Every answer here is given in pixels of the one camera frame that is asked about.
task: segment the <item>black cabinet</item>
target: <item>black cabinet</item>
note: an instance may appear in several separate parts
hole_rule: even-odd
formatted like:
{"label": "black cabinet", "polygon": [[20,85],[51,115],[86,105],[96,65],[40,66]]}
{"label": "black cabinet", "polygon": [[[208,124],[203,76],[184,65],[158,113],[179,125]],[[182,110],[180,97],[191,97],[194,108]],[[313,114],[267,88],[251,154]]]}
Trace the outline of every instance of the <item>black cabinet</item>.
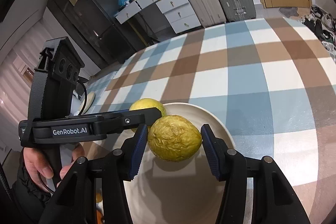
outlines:
{"label": "black cabinet", "polygon": [[120,24],[114,14],[118,0],[48,0],[54,17],[99,67],[123,63],[152,42],[140,24],[131,19]]}

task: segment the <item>white curtain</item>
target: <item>white curtain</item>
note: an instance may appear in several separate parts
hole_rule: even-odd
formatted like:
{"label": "white curtain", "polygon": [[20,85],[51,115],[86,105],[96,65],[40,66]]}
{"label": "white curtain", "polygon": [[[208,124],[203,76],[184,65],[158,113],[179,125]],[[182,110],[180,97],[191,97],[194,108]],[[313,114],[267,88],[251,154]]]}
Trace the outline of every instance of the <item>white curtain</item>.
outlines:
{"label": "white curtain", "polygon": [[22,149],[18,123],[27,119],[30,85],[14,63],[23,62],[33,71],[43,44],[49,39],[52,37],[41,19],[16,43],[0,65],[0,140],[16,151]]}

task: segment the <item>person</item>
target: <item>person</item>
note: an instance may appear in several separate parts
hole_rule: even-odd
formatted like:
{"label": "person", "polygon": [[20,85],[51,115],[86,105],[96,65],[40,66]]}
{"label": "person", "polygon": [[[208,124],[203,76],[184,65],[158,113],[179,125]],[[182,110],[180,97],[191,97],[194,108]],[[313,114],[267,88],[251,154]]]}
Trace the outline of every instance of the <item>person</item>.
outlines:
{"label": "person", "polygon": [[[72,163],[64,166],[60,171],[61,179],[69,171],[73,162],[84,154],[82,145],[78,143],[72,151]],[[12,195],[20,213],[31,223],[39,222],[43,210],[51,198],[49,191],[40,182],[38,172],[44,180],[45,178],[51,179],[54,175],[50,164],[40,150],[25,147],[20,156],[20,166],[17,180],[12,186]]]}

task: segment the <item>screw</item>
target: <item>screw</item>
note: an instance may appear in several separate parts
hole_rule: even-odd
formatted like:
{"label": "screw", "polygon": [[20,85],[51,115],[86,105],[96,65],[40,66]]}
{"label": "screw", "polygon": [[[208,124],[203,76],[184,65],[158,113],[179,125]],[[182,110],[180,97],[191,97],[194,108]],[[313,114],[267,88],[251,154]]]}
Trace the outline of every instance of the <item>screw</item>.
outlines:
{"label": "screw", "polygon": [[82,164],[82,163],[85,162],[85,160],[86,160],[85,157],[79,157],[79,158],[77,159],[77,162],[78,162],[79,164]]}
{"label": "screw", "polygon": [[226,152],[227,152],[229,155],[231,155],[231,156],[234,156],[234,155],[237,154],[237,151],[234,150],[234,149],[232,149],[232,148],[228,149]]}
{"label": "screw", "polygon": [[120,156],[123,153],[123,151],[119,148],[113,150],[113,155]]}
{"label": "screw", "polygon": [[270,164],[273,161],[273,159],[270,156],[266,156],[266,157],[264,157],[264,161],[266,161],[268,164]]}

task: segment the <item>yellow fruit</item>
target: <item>yellow fruit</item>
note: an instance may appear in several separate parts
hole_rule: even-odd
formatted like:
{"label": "yellow fruit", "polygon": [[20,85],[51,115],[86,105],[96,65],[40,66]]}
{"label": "yellow fruit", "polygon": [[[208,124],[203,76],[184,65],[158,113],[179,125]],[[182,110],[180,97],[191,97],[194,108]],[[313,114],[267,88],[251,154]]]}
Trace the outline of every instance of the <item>yellow fruit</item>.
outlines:
{"label": "yellow fruit", "polygon": [[148,144],[160,159],[182,161],[197,152],[202,144],[202,136],[186,118],[167,115],[152,125],[148,133]]}
{"label": "yellow fruit", "polygon": [[158,110],[160,110],[163,117],[167,115],[166,109],[163,106],[163,104],[161,104],[159,101],[154,100],[152,98],[143,98],[143,99],[137,100],[131,105],[129,110],[138,110],[138,109],[151,108],[151,107],[156,107]]}

